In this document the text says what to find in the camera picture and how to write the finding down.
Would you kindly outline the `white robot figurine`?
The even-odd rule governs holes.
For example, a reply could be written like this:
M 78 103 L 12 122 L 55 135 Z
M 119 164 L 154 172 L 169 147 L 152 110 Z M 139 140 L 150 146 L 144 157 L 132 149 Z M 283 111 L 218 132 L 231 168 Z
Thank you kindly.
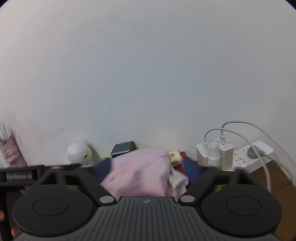
M 68 147 L 66 156 L 72 164 L 90 165 L 93 151 L 87 142 L 78 140 Z

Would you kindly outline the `pink blue purple garment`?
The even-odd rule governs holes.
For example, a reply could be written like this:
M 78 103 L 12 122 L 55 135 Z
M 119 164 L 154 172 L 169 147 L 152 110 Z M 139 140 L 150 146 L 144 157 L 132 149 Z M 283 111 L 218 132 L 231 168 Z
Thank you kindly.
M 111 162 L 101 186 L 117 200 L 123 196 L 163 197 L 168 192 L 171 157 L 158 149 L 140 149 Z

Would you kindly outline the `small yellow red packet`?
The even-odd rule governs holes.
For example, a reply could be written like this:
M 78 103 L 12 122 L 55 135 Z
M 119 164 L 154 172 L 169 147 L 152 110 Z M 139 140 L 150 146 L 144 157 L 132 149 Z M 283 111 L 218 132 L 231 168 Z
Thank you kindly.
M 174 150 L 172 152 L 169 152 L 171 156 L 171 165 L 172 167 L 185 174 L 184 171 L 184 159 L 187 157 L 187 154 L 185 152 L 180 152 L 179 150 Z

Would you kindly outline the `green spray bottle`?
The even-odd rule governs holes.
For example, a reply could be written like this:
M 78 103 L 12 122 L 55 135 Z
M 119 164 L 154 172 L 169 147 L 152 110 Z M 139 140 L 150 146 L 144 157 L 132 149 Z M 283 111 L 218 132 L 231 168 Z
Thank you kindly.
M 210 167 L 215 167 L 218 170 L 223 170 L 221 165 L 221 155 L 218 141 L 213 141 L 209 144 L 207 164 Z

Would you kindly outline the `white power strip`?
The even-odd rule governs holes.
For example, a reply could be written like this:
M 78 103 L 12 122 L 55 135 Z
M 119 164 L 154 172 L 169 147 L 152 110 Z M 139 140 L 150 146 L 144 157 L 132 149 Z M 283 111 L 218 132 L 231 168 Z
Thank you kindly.
M 236 168 L 245 169 L 247 172 L 252 173 L 262 167 L 262 163 L 255 155 L 253 158 L 248 156 L 250 146 L 234 150 L 234 146 L 226 143 L 220 145 L 221 165 L 223 170 L 232 171 Z M 263 141 L 253 143 L 260 151 L 263 152 L 263 160 L 267 164 L 270 162 L 266 155 L 274 153 L 274 149 Z M 203 144 L 196 145 L 197 163 L 201 166 L 208 166 L 208 151 L 203 149 Z

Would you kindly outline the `pink floral folded cloth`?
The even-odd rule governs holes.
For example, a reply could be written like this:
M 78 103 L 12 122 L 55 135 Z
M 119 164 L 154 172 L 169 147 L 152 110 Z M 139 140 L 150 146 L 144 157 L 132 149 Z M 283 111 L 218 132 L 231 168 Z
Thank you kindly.
M 171 196 L 177 201 L 187 191 L 188 184 L 188 177 L 171 166 L 168 178 L 167 196 Z

